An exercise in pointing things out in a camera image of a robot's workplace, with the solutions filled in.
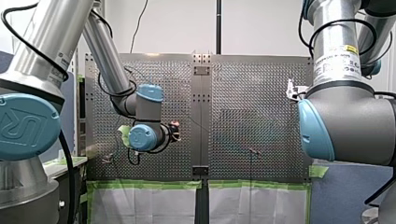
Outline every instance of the label sticker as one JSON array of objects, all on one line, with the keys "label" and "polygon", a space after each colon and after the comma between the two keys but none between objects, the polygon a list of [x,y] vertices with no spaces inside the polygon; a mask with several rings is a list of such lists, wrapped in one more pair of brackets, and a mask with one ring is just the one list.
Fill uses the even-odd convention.
[{"label": "label sticker", "polygon": [[361,61],[357,54],[350,51],[332,52],[317,59],[314,72],[317,77],[327,75],[360,77]]},{"label": "label sticker", "polygon": [[343,45],[343,46],[338,46],[338,47],[332,47],[330,48],[331,51],[349,51],[352,53],[355,53],[356,55],[359,55],[359,51],[357,48],[351,46],[351,45]]},{"label": "label sticker", "polygon": [[[55,59],[55,62],[59,64],[59,66],[61,66],[64,71],[66,71],[70,64],[70,58],[65,54],[59,52],[58,57],[56,57]],[[49,74],[48,81],[52,82],[56,86],[60,86],[64,81],[64,74],[53,67]]]}]

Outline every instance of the white wall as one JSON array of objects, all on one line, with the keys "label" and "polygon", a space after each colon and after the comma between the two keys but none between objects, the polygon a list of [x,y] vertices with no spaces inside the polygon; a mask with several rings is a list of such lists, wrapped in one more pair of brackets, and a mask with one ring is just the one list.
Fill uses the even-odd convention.
[{"label": "white wall", "polygon": [[[121,53],[129,53],[145,0],[107,0],[106,18]],[[216,1],[149,0],[134,52],[192,53],[215,51]]]},{"label": "white wall", "polygon": [[[308,56],[297,33],[301,2],[223,1],[222,53]],[[119,52],[129,52],[144,3],[145,0],[106,1],[106,18],[113,27]],[[309,39],[312,31],[312,26],[304,22],[305,39]],[[216,51],[216,1],[149,0],[134,52],[191,53],[194,50]],[[389,55],[382,64],[380,75],[369,82],[377,91],[389,89],[389,74],[393,70]]]},{"label": "white wall", "polygon": [[[37,0],[17,0],[17,1],[9,1],[9,0],[0,0],[0,11],[5,10],[9,7],[24,7],[28,5],[32,5],[36,3]],[[7,19],[12,27],[19,33],[24,34],[27,25],[32,19],[35,10],[30,9],[22,12],[12,12],[8,14]],[[7,53],[14,53],[19,44],[19,40],[17,40],[13,35],[9,32],[9,30],[4,26],[2,22],[0,22],[0,50]]]}]

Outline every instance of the perforated metal panel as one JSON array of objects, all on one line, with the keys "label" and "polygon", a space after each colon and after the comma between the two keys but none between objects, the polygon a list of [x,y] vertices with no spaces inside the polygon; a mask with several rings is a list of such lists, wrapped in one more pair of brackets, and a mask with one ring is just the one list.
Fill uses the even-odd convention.
[{"label": "perforated metal panel", "polygon": [[[182,141],[164,153],[143,155],[139,166],[115,130],[120,118],[86,62],[89,179],[191,180],[192,166],[208,166],[210,179],[305,182],[310,160],[301,151],[297,105],[286,99],[288,78],[307,84],[307,58],[262,56],[122,54],[137,83],[163,87],[163,121],[180,121]],[[108,156],[113,154],[111,162]]]},{"label": "perforated metal panel", "polygon": [[288,78],[311,78],[306,58],[214,56],[209,167],[212,179],[301,182],[310,160],[301,150]]},{"label": "perforated metal panel", "polygon": [[[132,120],[121,117],[118,122],[119,116],[112,109],[109,97],[96,84],[98,71],[94,62],[88,60],[89,67],[93,69],[92,78],[87,80],[93,84],[93,100],[92,114],[87,114],[87,117],[93,117],[93,127],[90,128],[93,130],[93,142],[90,148],[96,154],[90,160],[89,179],[191,180],[191,56],[126,54],[121,55],[121,58],[124,65],[138,71],[130,76],[137,84],[151,82],[162,86],[165,92],[162,121],[169,123],[174,119],[179,120],[182,141],[170,145],[160,154],[144,154],[140,165],[131,165],[127,159],[127,148],[120,140],[120,132],[115,130],[122,124],[131,125]],[[107,162],[110,154],[113,154],[112,161]]]}]

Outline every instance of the robotic arm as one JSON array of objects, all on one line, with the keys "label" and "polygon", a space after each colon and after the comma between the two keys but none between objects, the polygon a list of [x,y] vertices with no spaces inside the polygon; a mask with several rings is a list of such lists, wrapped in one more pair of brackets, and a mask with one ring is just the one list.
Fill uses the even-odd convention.
[{"label": "robotic arm", "polygon": [[[94,0],[41,0],[2,14],[5,26],[23,44],[7,72],[0,74],[0,223],[58,222],[58,183],[48,180],[38,155],[58,136],[64,140],[60,88],[68,78],[65,71],[82,33],[107,85],[111,104],[118,114],[134,119],[129,133],[132,149],[158,153],[178,140],[177,124],[161,124],[162,88],[152,84],[136,87],[128,80],[97,11],[99,6],[100,1]],[[6,15],[34,7],[35,15],[21,37],[8,24]],[[153,151],[162,145],[163,149]],[[70,153],[66,144],[63,148],[71,172]],[[69,180],[70,192],[74,192],[74,178]],[[70,195],[68,223],[74,223],[75,197]]]},{"label": "robotic arm", "polygon": [[[362,73],[369,76],[379,66],[372,62],[395,22],[396,2],[315,0],[309,4],[306,17],[316,30],[312,38],[315,79],[299,103],[304,151],[327,161],[396,165],[395,100],[375,99],[373,88],[361,82]],[[362,7],[368,15],[358,42],[355,23],[349,20]]]},{"label": "robotic arm", "polygon": [[178,139],[178,127],[161,124],[163,90],[152,84],[142,84],[136,89],[136,84],[128,80],[125,70],[129,69],[122,65],[112,41],[111,28],[99,15],[98,7],[99,3],[95,3],[83,34],[101,72],[100,77],[109,89],[105,93],[114,109],[119,115],[134,119],[134,127],[129,133],[132,149],[151,152],[162,145],[166,148],[169,142]]}]

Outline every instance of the white cloth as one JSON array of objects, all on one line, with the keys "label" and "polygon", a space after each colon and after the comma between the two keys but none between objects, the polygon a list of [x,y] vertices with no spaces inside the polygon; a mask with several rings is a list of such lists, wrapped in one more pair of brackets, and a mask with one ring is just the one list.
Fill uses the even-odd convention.
[{"label": "white cloth", "polygon": [[193,224],[195,189],[96,189],[91,224]]},{"label": "white cloth", "polygon": [[305,224],[307,190],[209,190],[210,224]]}]

